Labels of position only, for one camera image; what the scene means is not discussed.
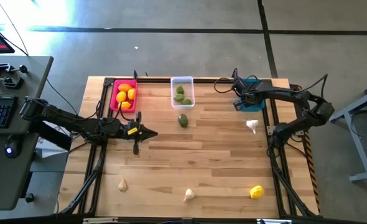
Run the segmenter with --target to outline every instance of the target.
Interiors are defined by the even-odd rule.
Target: clear plastic container
[[[183,105],[180,102],[174,100],[174,96],[177,94],[178,86],[182,85],[185,98],[192,101],[191,105]],[[175,110],[190,110],[195,106],[195,88],[193,86],[193,77],[172,77],[171,78],[171,106]]]

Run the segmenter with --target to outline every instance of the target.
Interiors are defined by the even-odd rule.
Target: yellow lemon
[[[250,197],[252,199],[257,199],[257,198],[260,198],[264,195],[264,189],[260,186],[260,185],[257,185],[255,187],[253,187],[251,190],[250,190]]]
[[[129,84],[120,84],[119,85],[119,91],[125,91],[128,92],[128,90],[130,90],[132,87]]]
[[[131,104],[128,103],[127,101],[124,101],[122,103],[119,103],[119,106],[118,107],[120,107],[120,105],[121,105],[121,109],[129,109],[131,107]]]
[[[133,100],[135,98],[135,89],[134,88],[128,90],[128,98],[130,100]]]
[[[126,99],[127,99],[127,93],[124,91],[120,91],[116,96],[117,103],[126,101]]]

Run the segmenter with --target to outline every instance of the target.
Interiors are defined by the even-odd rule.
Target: concrete floor
[[[223,77],[238,67],[242,76],[271,77],[262,34],[26,31],[34,25],[262,29],[257,0],[19,3],[3,0],[1,3],[19,28],[29,53],[55,58],[49,80],[76,109],[80,108],[89,75],[130,75],[136,69],[150,76]],[[367,30],[367,1],[264,0],[263,4],[269,29]],[[16,10],[17,7],[24,8],[26,13]],[[2,11],[0,24],[8,24]],[[3,34],[21,45],[10,27],[6,26]],[[337,111],[367,88],[365,35],[271,35],[271,45],[279,78],[309,86],[329,73],[325,97]],[[317,87],[312,91],[319,94]],[[49,86],[42,96],[69,110]],[[346,124],[327,124],[311,129],[310,133],[322,215],[367,222],[367,180],[351,184],[348,179],[349,175],[363,172],[363,167]],[[20,201],[15,210],[0,212],[0,218],[51,214],[64,160],[59,155],[35,161],[32,170],[42,172],[33,176],[29,191],[36,194],[38,201],[32,204]]]

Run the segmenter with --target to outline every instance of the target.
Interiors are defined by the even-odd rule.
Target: cable
[[[77,135],[76,137],[74,137],[73,139],[72,139],[72,141],[74,141],[74,140],[76,140],[78,137],[80,137],[81,136],[81,134],[79,134],[79,135]]]
[[[233,90],[232,88],[230,88],[229,90],[226,90],[226,91],[218,91],[218,90],[216,89],[216,84],[217,84],[219,81],[221,81],[221,80],[230,80],[230,79],[229,79],[229,78],[222,77],[222,78],[219,78],[219,79],[217,79],[217,80],[215,81],[215,83],[214,83],[214,90],[215,90],[217,93],[228,93],[228,92],[230,92],[230,91],[232,91],[232,90]]]
[[[117,110],[116,116],[114,116],[114,118],[113,118],[111,121],[105,122],[105,124],[111,124],[111,123],[113,123],[113,121],[115,121],[115,120],[117,119],[117,116],[119,116],[119,113],[120,113],[120,111],[121,111],[121,104],[122,104],[122,103],[120,103],[119,110]]]
[[[295,147],[295,146],[293,146],[293,145],[291,145],[291,144],[289,144],[289,143],[286,143],[288,146],[290,146],[290,147],[292,147],[292,148],[294,148],[294,149],[296,149],[296,150],[298,150],[299,152],[301,152],[305,157],[306,157],[306,155],[305,155],[305,153],[303,152],[303,151],[301,151],[301,149],[299,149],[299,148],[297,148],[297,147]]]
[[[268,146],[268,148],[266,149],[266,155],[269,157],[269,158],[272,158],[272,159],[276,159],[278,158],[280,155],[277,154],[275,155],[275,157],[272,157],[271,156],[271,150],[274,150],[274,147],[273,147],[273,143],[270,143],[270,145]]]
[[[363,114],[363,113],[367,113],[367,111],[358,111],[358,112],[356,112],[356,113],[352,116],[352,119],[351,119],[351,131],[352,131],[355,135],[357,135],[357,136],[359,136],[359,137],[366,137],[366,136],[367,136],[367,134],[359,134],[359,133],[357,133],[357,132],[355,131],[354,127],[353,127],[353,120],[355,119],[355,117],[356,117],[357,115],[359,115],[359,114]]]
[[[304,88],[302,90],[297,90],[294,91],[294,93],[302,93],[305,90],[309,90],[310,88],[314,87],[316,84],[320,83],[323,80],[323,84],[322,84],[322,94],[320,95],[323,98],[323,91],[325,89],[325,83],[326,83],[326,79],[327,79],[328,74],[325,74],[322,78],[320,78],[319,80],[317,80],[314,84],[312,84],[311,86]]]
[[[58,127],[59,128],[59,130],[61,130],[63,133],[65,133],[65,135],[67,135],[67,136],[69,136],[63,129],[62,129],[62,127],[61,126],[59,126],[59,125],[56,125],[56,127]]]
[[[126,120],[129,121],[129,119],[127,119],[124,115],[123,115],[123,111],[121,110],[121,116]]]
[[[58,200],[58,196],[59,196],[60,191],[58,190],[57,196],[56,196],[56,201],[57,201],[57,212],[59,213],[59,200]]]
[[[16,44],[14,44],[14,43],[12,43],[12,41],[10,41],[10,40],[8,40],[2,33],[0,33],[0,36],[4,39],[4,40],[6,40],[6,41],[8,41],[10,44],[12,44],[13,46],[15,46],[17,49],[19,49],[21,52],[23,52],[24,54],[26,54],[26,56],[29,56],[29,54],[28,53],[26,53],[24,50],[22,50],[20,47],[18,47]]]
[[[293,135],[292,135],[292,136],[290,136],[290,139],[291,139],[291,140],[293,140],[293,141],[295,141],[295,142],[302,142],[302,140],[295,140],[295,139],[293,138]]]
[[[53,90],[55,90],[55,92],[57,92],[57,93],[58,93],[58,95],[59,95],[60,97],[62,97],[62,99],[64,99],[64,100],[66,101],[66,103],[67,103],[67,104],[69,104],[69,106],[73,109],[74,113],[76,113],[76,115],[78,115],[77,111],[76,111],[76,110],[74,109],[74,107],[69,103],[69,101],[68,101],[68,100],[66,100],[66,98],[64,98],[64,97],[62,96],[62,94],[60,94],[60,93],[58,92],[58,90],[56,90],[56,89],[51,85],[51,83],[49,82],[48,78],[47,78],[47,83],[51,86],[51,88],[52,88]]]
[[[23,42],[23,40],[22,40],[21,35],[20,35],[20,34],[19,34],[19,32],[17,31],[17,29],[16,29],[16,27],[15,27],[15,24],[12,22],[11,18],[8,16],[8,13],[5,11],[5,9],[4,9],[4,7],[1,5],[1,3],[0,3],[0,7],[1,7],[1,9],[4,11],[5,15],[8,17],[9,22],[11,22],[11,24],[12,24],[12,26],[14,27],[14,29],[15,29],[15,31],[16,31],[16,33],[17,33],[17,35],[19,36],[19,38],[20,38],[20,40],[21,40],[21,42],[22,42],[22,44],[23,44],[23,47],[24,47],[24,49],[26,50],[26,53],[25,53],[25,54],[26,54],[27,56],[29,56],[29,52],[27,51],[26,45],[24,44],[24,42]]]
[[[160,222],[156,224],[172,224],[172,223],[181,223],[181,221],[166,221],[166,222]]]
[[[87,143],[87,142],[84,142],[83,144],[81,144],[81,145],[79,145],[79,146],[76,146],[76,147],[74,147],[73,149],[69,150],[69,151],[67,152],[67,156],[69,156],[69,154],[70,154],[70,153],[72,153],[73,151],[76,151],[77,149],[79,149],[79,148],[81,148],[81,147],[85,146],[86,144],[88,144],[88,143]]]

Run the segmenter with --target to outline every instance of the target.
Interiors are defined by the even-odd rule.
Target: garlic bulb
[[[249,120],[246,122],[246,126],[253,130],[253,133],[256,134],[256,127],[258,125],[258,120]]]
[[[191,189],[188,189],[188,190],[186,190],[185,198],[184,198],[183,202],[187,202],[190,199],[193,199],[194,197],[195,197],[195,193]]]
[[[118,189],[121,192],[125,192],[128,189],[127,182],[126,182],[126,180],[124,178],[120,181],[120,184],[119,184]]]

